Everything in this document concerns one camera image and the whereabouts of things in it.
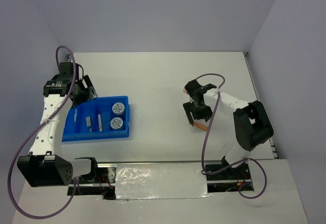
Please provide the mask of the orange plastic clip case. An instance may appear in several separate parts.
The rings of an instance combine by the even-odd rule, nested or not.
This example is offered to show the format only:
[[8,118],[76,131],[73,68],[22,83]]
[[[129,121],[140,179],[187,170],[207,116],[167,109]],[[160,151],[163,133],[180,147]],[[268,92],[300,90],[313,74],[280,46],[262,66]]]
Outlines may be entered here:
[[204,124],[199,123],[199,122],[195,122],[194,123],[194,126],[197,127],[197,128],[199,128],[200,130],[205,131],[205,132],[207,132],[207,130],[208,130],[208,126],[207,125],[204,125]]

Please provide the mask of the blue plastic clip case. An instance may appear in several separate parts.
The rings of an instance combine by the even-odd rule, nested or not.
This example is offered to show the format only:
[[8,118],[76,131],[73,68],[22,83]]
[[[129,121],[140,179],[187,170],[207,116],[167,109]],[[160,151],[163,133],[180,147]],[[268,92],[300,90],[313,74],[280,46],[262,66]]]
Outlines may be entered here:
[[74,108],[74,113],[73,113],[73,121],[74,123],[76,123],[76,120],[77,120],[77,108]]

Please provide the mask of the grey eraser block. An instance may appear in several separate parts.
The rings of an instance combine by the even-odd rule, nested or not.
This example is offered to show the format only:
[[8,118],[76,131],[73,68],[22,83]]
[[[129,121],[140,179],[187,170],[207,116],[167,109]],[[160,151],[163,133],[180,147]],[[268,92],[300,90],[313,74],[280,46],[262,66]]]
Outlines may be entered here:
[[90,117],[86,117],[86,125],[87,125],[87,127],[91,127],[91,118]]

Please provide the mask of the blue round tape tin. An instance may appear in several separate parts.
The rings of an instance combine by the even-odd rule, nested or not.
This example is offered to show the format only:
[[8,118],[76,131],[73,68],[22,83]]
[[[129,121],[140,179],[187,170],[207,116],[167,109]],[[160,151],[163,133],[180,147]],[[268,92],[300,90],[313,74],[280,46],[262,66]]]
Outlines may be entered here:
[[112,105],[112,112],[116,116],[121,116],[125,113],[126,107],[122,102],[116,102]]

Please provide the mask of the blue white marker pen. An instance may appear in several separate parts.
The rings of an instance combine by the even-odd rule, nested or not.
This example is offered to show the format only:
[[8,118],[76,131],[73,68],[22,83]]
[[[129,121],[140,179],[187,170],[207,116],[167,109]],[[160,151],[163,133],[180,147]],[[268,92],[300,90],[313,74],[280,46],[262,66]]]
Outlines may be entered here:
[[101,114],[98,114],[98,127],[99,127],[99,131],[102,132],[103,131],[103,126],[102,126],[102,117]]

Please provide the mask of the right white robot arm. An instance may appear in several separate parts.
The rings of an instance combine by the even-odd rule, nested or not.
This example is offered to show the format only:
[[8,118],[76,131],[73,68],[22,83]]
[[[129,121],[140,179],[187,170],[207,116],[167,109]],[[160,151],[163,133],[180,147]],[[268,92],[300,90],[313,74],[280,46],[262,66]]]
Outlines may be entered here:
[[200,120],[209,123],[202,146],[202,168],[205,168],[205,151],[216,112],[233,120],[236,143],[221,160],[222,175],[233,179],[239,173],[239,166],[249,160],[251,152],[274,135],[263,104],[258,100],[240,100],[222,92],[221,87],[211,83],[203,86],[195,79],[185,85],[184,92],[189,95],[189,102],[183,104],[189,123],[192,126]]

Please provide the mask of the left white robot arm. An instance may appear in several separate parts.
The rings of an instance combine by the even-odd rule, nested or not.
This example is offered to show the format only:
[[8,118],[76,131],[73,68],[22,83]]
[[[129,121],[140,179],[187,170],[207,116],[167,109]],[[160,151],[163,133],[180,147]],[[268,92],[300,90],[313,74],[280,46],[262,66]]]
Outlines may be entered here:
[[31,187],[67,186],[76,177],[87,182],[98,180],[100,170],[94,157],[66,160],[62,139],[69,111],[92,98],[89,77],[79,77],[79,64],[61,62],[59,73],[43,87],[44,108],[41,129],[26,156],[18,157],[17,167]]

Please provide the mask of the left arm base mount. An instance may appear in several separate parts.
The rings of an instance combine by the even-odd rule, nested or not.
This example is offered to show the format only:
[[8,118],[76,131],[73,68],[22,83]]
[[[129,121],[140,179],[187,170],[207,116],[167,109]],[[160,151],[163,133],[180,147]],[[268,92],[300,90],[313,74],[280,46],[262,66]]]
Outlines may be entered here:
[[116,167],[100,166],[96,176],[79,177],[79,184],[76,185],[75,196],[96,196],[102,200],[116,199]]

